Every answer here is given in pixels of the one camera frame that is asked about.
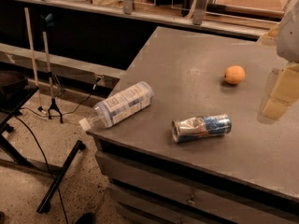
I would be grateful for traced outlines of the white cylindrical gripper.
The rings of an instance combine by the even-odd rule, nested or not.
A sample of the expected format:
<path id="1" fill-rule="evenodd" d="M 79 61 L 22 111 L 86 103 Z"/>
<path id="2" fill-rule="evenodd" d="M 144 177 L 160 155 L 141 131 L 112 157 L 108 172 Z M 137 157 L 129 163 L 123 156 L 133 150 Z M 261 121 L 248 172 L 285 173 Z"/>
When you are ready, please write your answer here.
<path id="1" fill-rule="evenodd" d="M 299 99 L 299 1 L 285 14 L 280 25 L 274 25 L 257 41 L 275 46 L 281 58 L 292 62 L 278 71 L 276 83 L 262 110 L 269 119 L 280 119 Z"/>

